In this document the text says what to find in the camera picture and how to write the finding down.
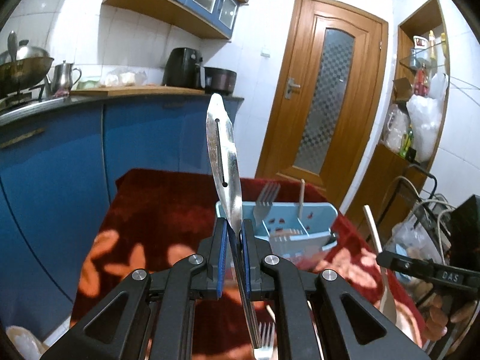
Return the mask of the person's right hand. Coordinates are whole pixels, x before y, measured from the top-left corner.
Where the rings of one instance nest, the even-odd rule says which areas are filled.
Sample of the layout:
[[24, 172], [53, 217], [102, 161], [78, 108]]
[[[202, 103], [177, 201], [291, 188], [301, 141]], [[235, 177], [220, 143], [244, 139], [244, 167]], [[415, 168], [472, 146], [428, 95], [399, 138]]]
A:
[[448, 332], [448, 322], [464, 327], [472, 318], [477, 306], [477, 301], [470, 302], [456, 311], [451, 317], [442, 310], [443, 298], [436, 294], [430, 303], [425, 319], [425, 329], [422, 336], [428, 341], [438, 341]]

